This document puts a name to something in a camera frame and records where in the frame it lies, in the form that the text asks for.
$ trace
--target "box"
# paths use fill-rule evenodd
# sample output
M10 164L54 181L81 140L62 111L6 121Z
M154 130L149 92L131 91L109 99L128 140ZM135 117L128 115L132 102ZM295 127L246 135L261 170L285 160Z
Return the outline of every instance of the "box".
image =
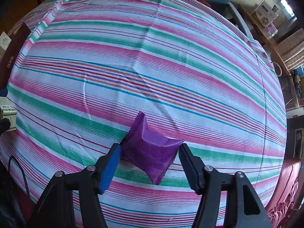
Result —
M11 105L7 97L0 97L0 120L7 118L11 122L11 127L7 131L16 129L17 110Z
M255 10L255 14L257 16L257 19L264 27L268 26L271 22L274 21L275 18L278 17L278 15L272 11L272 8L266 1L262 1L262 3Z
M31 30L22 23L15 35L11 34L12 41L0 61L0 90L7 87L16 58Z
M273 23L270 23L268 26L266 26L265 31L269 36L272 37L278 33L278 30Z
M12 40L5 32L0 36L0 59L4 56L4 53Z

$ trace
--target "screw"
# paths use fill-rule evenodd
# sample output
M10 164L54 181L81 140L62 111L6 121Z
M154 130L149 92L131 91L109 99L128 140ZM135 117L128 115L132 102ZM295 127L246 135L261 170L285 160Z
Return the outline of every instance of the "screw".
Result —
M88 171L94 171L95 169L96 169L95 165L89 165L89 166L87 167L87 170L88 170Z
M60 170L55 173L56 177L61 177L62 175L63 175L63 172Z
M239 177L240 177L240 178L243 178L243 177L244 177L244 174L243 174L241 171L238 171L237 173L239 174Z
M211 165L206 165L206 166L204 167L204 169L205 169L206 171L213 171L213 167L212 167Z

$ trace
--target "black cable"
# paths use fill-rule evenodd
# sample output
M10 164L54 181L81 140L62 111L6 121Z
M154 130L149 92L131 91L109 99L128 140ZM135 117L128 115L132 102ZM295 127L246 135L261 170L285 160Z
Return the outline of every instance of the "black cable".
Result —
M19 164L19 162L17 161L17 159L16 159L13 155L11 155L10 158L9 158L8 172L9 172L9 174L10 174L11 160L12 160L12 159L15 161L15 163L18 165L19 169L21 170L21 173L22 173L22 176L23 176L23 180L24 180L24 185L25 185L26 194L27 194L27 196L31 199L31 196L30 196L30 194L29 194L29 189L28 189L29 187L28 187L28 185L27 185L27 181L26 181L26 177L25 177L24 170L22 169L21 165Z
M291 92L289 94L289 96L292 94L293 89L295 89L295 85L293 86L293 88L291 89Z

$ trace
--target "cable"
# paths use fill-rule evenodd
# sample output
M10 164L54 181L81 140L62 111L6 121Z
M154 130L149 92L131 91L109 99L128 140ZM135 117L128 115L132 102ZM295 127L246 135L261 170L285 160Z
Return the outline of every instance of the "cable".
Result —
M277 74L278 77L280 77L282 75L282 69L281 69L281 66L278 65L276 62L271 62L272 64L276 64L278 67L279 67L279 70L280 70L280 74Z
M26 194L27 194L27 196L31 199L31 196L30 196L30 194L29 194L29 189L28 189L29 187L28 187L28 185L27 185L27 181L26 181L26 177L25 177L24 170L22 169L21 165L19 164L19 162L17 161L17 159L16 159L13 155L11 155L10 158L9 158L8 172L9 172L9 174L10 174L11 160L12 160L12 159L15 161L15 163L18 165L19 169L21 170L21 173L22 173L22 176L23 176L23 180L24 180L24 185L25 185Z
M293 88L291 89L291 92L290 92L289 96L291 95L293 89L295 89L295 86L293 86Z

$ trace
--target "blue stripe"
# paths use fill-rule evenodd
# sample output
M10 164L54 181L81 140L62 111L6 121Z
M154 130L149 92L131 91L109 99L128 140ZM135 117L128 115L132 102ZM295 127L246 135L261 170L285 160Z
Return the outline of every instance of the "blue stripe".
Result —
M115 222L115 221L112 221L112 220L108 220L108 219L105 219L106 221L108 222L112 222L112 223L115 223L115 224L119 224L119 225L125 225L125 226L132 226L132 227L138 227L138 228L147 228L147 226L136 226L136 225L130 225L130 224L126 224L126 223L119 223L119 222ZM170 226L171 228L180 228L180 227L191 227L191 225L187 225L187 226Z
M101 64L101 63L94 63L94 62L89 62L89 61L79 61L79 60L68 59L68 58L45 57L45 56L34 56L34 55L25 56L23 53L20 53L20 54L23 55L24 57L34 57L34 58L44 58L44 59L48 59L48 58L49 58L49 59L56 59L56 60L75 61L75 62L79 62L79 63L89 63L89 64L101 66L101 67L107 67L107 68L111 68L111 69L115 69L115 70L119 70L119 71L128 72L128 73L131 73L131 74L139 75L139 76L142 76L142 77L146 77L146 78L148 78L148 79L152 79L152 80L154 80L154 81L158 81L158 82L167 84L167 85L169 85L169 86L171 85L171 86L174 86L174 87L177 87L177 88L180 88L180 89L189 91L189 92L191 92L191 93L197 94L197 95L199 95L199 96L201 96L201 97L210 99L210 100L212 100L212 101L214 101L214 102L216 102L216 103L219 103L219 104L224 105L224 106L226 106L226 107L228 107L228 108L231 108L231 109L233 109L233 110L235 110L235 111L237 111L237 112L239 112L239 113L241 113L241 114L243 114L243 115L245 115L245 116L248 116L248 117L249 117L250 119L252 119L253 121L255 121L255 122L257 122L257 123L259 123L259 124L265 126L267 129L269 129L270 131L272 131L272 132L274 132L275 134L277 134L278 137L281 137L283 140L285 140L285 138L282 137L277 131L275 131L275 130L269 128L269 127L267 127L267 126L266 126L265 124L263 124L261 121L258 121L258 120L256 120L256 119L250 117L248 114L246 114L246 113L244 113L244 112L242 112L242 111L236 109L235 107L230 106L230 105L225 104L225 103L222 103L222 102L220 102L220 101L218 101L218 100L216 100L216 99L213 99L213 98L211 98L211 97L205 96L205 95L203 95L203 94L201 94L201 93L198 93L198 92L195 92L195 91L193 91L193 90L190 90L190 89L188 89L188 88L186 88L186 87L181 87L181 86L178 86L178 85L175 85L175 84L166 82L166 81L162 81L162 80L159 80L159 79L150 77L150 76L148 76L148 75L140 74L140 73L138 73L138 72L134 72L134 71L131 71L131 70L121 69L121 68L117 68L117 67L113 67L113 66Z
M70 79L70 80L74 80L74 81L84 82L83 80L76 79L76 78L73 78L73 77L68 77L68 76L64 76L64 75L53 74L53 73L49 73L49 72L44 72L44 71L38 71L38 70L29 69L29 68L19 67L18 65L15 65L15 66L16 66L17 68L19 68L19 69L25 69L25 70L29 70L29 71L33 71L33 72L44 73L44 74L49 74L49 75L53 75L53 76L58 76L58 77L62 77L62 78L66 78L66 79ZM213 118L213 117L209 117L209 116L206 116L206 115L203 115L203 114L200 114L200 113L191 111L191 110L186 110L186 109L184 109L184 108L177 107L177 106L174 106L174 105L171 105L171 104L167 104L167 103L162 102L162 101L159 101L159 100L151 99L151 98L148 98L148 97L143 97L143 96L140 96L140 95L138 95L138 94L130 93L130 92L127 92L127 91L118 89L118 88L108 87L108 86L104 86L104 85L97 84L97 83L90 82L90 81L85 81L85 82L88 83L88 84L94 85L94 86L103 87L103 88L110 89L110 90L114 90L114 91L117 91L117 92L126 93L126 94L129 94L129 95L138 97L138 98L142 98L142 99L149 100L149 101L151 101L151 102L163 104L163 105L166 105L166 106L169 106L169 107L178 109L178 110L182 110L182 111L185 111L185 112L193 113L193 114L195 114L195 115L198 115L198 116L201 116L201 117L205 117L205 118L214 120L214 121L216 121L216 122L220 122L220 123L226 124L226 125L228 125L228 126L231 126L231 127L236 128L236 129L240 129L240 130L245 131L245 132L247 132L247 133L249 133L249 134L256 135L256 136L258 136L258 137L260 137L260 138L262 138L262 139L264 139L264 140L270 141L270 142L272 142L272 143L274 143L274 144L276 144L276 145L278 145L278 146L285 147L284 145L280 145L280 144L278 144L278 143L275 142L275 141L272 141L272 140L270 140L270 139L265 138L264 136L261 136L261 135L259 135L259 134L254 133L254 132L251 132L251 131L248 131L247 129L243 129L243 128L241 128L241 127L235 126L235 125L233 125L233 124L229 124L229 123L227 123L227 122L224 122L224 121L215 119L215 118Z

